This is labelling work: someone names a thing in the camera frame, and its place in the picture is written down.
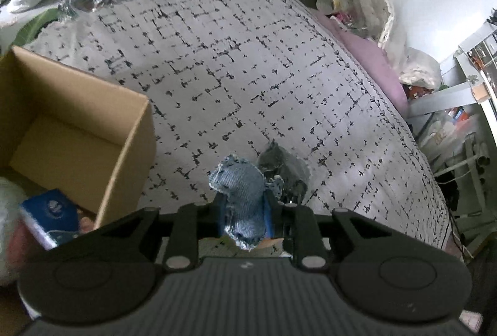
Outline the white fluffy plush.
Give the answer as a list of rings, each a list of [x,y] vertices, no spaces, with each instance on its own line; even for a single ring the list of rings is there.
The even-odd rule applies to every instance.
[[[20,206],[26,198],[17,184],[1,178],[1,286],[16,280],[30,249],[27,238],[30,234],[20,215]]]

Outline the blue planet print pouch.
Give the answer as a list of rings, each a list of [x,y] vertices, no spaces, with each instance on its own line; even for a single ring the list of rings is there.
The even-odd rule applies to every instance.
[[[45,250],[80,235],[77,206],[60,190],[30,197],[21,203],[19,210],[25,226]]]

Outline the green cartoon cushion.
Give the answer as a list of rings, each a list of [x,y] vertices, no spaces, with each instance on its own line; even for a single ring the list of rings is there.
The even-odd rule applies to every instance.
[[[25,46],[31,43],[45,27],[59,20],[59,18],[60,10],[58,8],[49,8],[38,14],[19,30],[12,45]]]

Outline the light blue denim plush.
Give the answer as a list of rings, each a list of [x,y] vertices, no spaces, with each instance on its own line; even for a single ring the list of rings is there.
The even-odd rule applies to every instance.
[[[209,185],[215,192],[227,196],[225,234],[238,248],[251,251],[267,239],[264,221],[264,192],[271,190],[257,166],[236,155],[222,159],[209,176]]]

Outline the dark grey fabric piece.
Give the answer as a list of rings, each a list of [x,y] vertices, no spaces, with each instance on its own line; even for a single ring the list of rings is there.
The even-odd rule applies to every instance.
[[[271,141],[259,155],[257,167],[265,176],[275,195],[284,204],[302,204],[308,192],[311,173],[308,165],[276,141]]]

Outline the white shelf rack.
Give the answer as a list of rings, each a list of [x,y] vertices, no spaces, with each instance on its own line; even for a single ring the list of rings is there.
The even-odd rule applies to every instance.
[[[496,27],[486,23],[441,67],[440,87],[410,89],[414,137],[443,188],[488,208],[496,185]]]

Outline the patterned white bed cover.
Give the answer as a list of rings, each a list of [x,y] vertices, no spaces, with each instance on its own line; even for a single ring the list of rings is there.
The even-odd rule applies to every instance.
[[[317,213],[344,207],[446,245],[445,200],[405,119],[298,0],[129,0],[55,22],[29,49],[150,98],[157,154],[140,206],[211,200],[224,157],[276,141],[308,165]]]

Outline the brown cardboard box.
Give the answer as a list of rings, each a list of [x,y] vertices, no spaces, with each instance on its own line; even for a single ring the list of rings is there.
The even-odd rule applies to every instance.
[[[14,46],[1,59],[1,165],[100,228],[136,210],[156,155],[150,100]]]

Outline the pink pillow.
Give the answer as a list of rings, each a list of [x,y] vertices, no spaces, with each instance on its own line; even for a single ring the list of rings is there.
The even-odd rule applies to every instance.
[[[370,77],[385,93],[403,118],[408,117],[408,99],[399,77],[389,65],[387,56],[374,42],[348,31],[338,20],[312,11],[317,20],[344,45]]]

